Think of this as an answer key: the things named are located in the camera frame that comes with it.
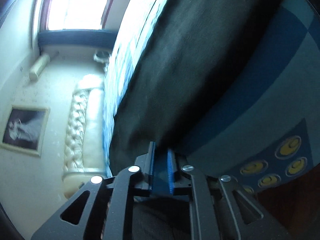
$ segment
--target black blanket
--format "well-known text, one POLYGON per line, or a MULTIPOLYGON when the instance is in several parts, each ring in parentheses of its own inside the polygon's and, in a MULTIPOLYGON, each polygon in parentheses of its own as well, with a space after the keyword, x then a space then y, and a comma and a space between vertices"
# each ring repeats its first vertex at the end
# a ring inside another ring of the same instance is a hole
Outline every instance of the black blanket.
POLYGON ((115 116, 113 175, 174 147, 246 65, 281 0, 169 0, 115 116))

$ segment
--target blue horizontal beam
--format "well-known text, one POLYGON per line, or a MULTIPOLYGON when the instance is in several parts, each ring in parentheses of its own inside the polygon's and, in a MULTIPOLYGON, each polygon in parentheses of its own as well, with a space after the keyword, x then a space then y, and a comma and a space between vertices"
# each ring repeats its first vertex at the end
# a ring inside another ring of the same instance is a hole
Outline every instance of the blue horizontal beam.
POLYGON ((38 46, 68 44, 113 49, 118 33, 106 30, 57 30, 38 33, 38 46))

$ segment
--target black cloth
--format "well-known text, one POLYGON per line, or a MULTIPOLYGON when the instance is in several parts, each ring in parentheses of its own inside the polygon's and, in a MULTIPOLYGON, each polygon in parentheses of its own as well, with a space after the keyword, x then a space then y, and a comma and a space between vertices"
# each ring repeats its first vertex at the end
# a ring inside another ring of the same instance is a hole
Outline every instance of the black cloth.
POLYGON ((169 198, 135 203, 132 239, 190 240, 189 203, 169 198))
POLYGON ((173 147, 254 52, 281 0, 168 0, 115 116, 116 175, 150 141, 173 147))

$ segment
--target bed sheet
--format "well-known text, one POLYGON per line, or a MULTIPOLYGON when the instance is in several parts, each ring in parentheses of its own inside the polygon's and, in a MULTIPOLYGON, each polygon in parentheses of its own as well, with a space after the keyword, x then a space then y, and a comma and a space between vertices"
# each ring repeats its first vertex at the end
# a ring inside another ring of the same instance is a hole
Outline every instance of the bed sheet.
POLYGON ((166 2, 167 0, 130 0, 121 22, 105 75, 102 136, 108 177, 112 176, 109 147, 114 116, 166 2))

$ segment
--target picture frame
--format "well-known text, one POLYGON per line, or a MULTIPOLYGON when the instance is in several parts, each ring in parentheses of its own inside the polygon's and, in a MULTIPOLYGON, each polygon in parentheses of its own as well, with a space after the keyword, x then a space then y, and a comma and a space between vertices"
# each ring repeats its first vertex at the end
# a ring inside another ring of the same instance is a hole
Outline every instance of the picture frame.
POLYGON ((5 126, 0 130, 0 147, 9 151, 41 157, 50 109, 12 105, 5 126))

